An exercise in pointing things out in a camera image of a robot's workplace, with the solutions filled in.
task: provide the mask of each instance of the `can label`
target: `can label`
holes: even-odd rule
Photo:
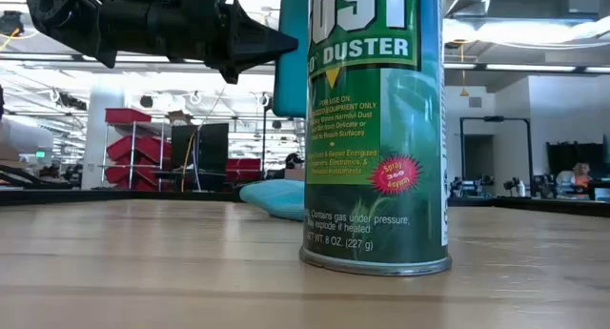
[[[441,18],[437,7],[422,13],[421,3],[312,0],[311,252],[385,263],[447,257]],[[422,48],[423,33],[436,36],[434,46]]]

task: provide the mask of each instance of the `metal can base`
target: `metal can base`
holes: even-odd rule
[[[301,259],[316,267],[367,276],[415,277],[444,272],[451,268],[451,257],[423,263],[377,263],[325,257],[301,248]]]

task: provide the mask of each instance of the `white column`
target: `white column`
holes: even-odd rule
[[[106,146],[106,109],[126,107],[125,90],[118,75],[100,75],[97,85],[91,89],[89,118],[87,120],[87,143],[83,165],[83,190],[108,186],[102,184],[102,168]],[[108,144],[121,138],[115,129],[108,129]]]

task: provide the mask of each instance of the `red starburst label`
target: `red starburst label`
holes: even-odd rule
[[[377,165],[370,179],[377,191],[397,195],[416,187],[419,168],[419,162],[412,157],[390,157]]]

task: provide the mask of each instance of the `wooden tabletop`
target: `wooden tabletop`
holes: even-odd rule
[[[341,274],[245,204],[0,208],[0,328],[609,328],[610,220],[450,212],[453,269]]]

